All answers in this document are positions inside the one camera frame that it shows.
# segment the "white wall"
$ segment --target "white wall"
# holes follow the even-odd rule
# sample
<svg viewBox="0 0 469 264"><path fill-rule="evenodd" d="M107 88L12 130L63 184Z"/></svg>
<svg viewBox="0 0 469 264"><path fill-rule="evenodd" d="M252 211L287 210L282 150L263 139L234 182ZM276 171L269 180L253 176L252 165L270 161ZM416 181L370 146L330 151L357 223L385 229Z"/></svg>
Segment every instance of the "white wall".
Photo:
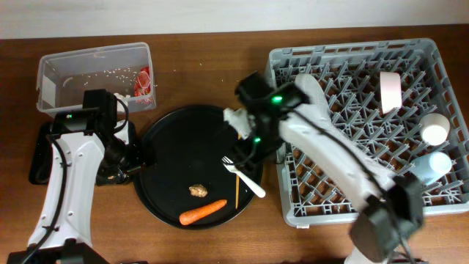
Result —
<svg viewBox="0 0 469 264"><path fill-rule="evenodd" d="M0 0L0 39L469 23L469 0Z"/></svg>

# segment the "crumb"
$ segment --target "crumb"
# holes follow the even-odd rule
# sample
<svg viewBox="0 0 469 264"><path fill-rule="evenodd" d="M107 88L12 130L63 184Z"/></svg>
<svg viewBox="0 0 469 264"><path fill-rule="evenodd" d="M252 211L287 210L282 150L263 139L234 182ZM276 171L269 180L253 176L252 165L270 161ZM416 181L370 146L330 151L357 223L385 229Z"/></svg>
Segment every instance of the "crumb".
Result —
<svg viewBox="0 0 469 264"><path fill-rule="evenodd" d="M195 197L205 197L208 194L207 188L205 188L202 184L196 184L189 187L189 191L191 191L191 195Z"/></svg>

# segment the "brown food item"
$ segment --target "brown food item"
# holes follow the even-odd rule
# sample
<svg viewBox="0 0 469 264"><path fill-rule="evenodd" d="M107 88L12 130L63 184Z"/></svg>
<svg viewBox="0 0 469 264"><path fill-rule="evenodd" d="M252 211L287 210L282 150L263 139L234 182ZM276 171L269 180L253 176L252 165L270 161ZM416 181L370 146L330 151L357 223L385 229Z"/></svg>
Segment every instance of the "brown food item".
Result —
<svg viewBox="0 0 469 264"><path fill-rule="evenodd" d="M226 205L226 202L227 201L225 199L221 199L209 205L205 205L200 208L182 213L179 216L179 222L181 222L182 225L192 224L195 221L203 219L205 216L208 216L220 210L221 208L223 208L223 206Z"/></svg>
<svg viewBox="0 0 469 264"><path fill-rule="evenodd" d="M191 191L191 195L195 197L205 197L208 194L207 188L205 188L202 184L196 184L189 187L189 191Z"/></svg>

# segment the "clear container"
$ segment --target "clear container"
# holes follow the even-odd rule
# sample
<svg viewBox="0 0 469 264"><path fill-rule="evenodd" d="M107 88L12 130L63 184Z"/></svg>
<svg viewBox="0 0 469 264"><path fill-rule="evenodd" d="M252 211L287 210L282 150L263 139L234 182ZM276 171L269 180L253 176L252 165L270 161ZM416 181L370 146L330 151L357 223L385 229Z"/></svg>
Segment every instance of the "clear container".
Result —
<svg viewBox="0 0 469 264"><path fill-rule="evenodd" d="M136 78L149 67L150 92L134 96ZM129 112L156 107L152 57L146 43L130 43L46 55L37 73L37 109L54 117L61 111L81 109L84 91L106 89L119 93Z"/></svg>

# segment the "fork handle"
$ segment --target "fork handle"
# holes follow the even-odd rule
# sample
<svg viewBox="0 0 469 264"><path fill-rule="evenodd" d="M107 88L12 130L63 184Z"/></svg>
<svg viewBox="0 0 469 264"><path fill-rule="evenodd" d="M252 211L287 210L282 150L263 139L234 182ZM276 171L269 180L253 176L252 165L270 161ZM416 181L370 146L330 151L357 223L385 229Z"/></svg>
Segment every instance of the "fork handle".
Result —
<svg viewBox="0 0 469 264"><path fill-rule="evenodd" d="M258 186L257 183L251 180L248 176L244 175L242 172L236 172L236 174L259 198L264 198L265 191L261 186Z"/></svg>

